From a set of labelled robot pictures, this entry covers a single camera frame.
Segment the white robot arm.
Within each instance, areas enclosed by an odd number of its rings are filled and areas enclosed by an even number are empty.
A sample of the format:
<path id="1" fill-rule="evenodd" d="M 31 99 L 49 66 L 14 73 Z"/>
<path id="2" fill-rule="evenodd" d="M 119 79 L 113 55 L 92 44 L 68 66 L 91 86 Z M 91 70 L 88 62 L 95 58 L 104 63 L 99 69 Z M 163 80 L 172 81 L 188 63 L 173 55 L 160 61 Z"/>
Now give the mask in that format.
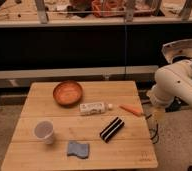
<path id="1" fill-rule="evenodd" d="M 192 60 L 181 60 L 159 68 L 149 99 L 153 106 L 167 108 L 175 97 L 192 107 Z"/>

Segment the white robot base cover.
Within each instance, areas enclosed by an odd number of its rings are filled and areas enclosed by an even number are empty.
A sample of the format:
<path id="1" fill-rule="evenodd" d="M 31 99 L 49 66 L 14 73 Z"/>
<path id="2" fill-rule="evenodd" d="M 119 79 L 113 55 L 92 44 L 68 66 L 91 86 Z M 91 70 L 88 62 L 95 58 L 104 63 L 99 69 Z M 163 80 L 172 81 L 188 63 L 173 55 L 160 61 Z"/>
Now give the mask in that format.
<path id="1" fill-rule="evenodd" d="M 185 56 L 192 58 L 192 39 L 182 39 L 162 45 L 162 54 L 168 63 L 175 58 Z"/>

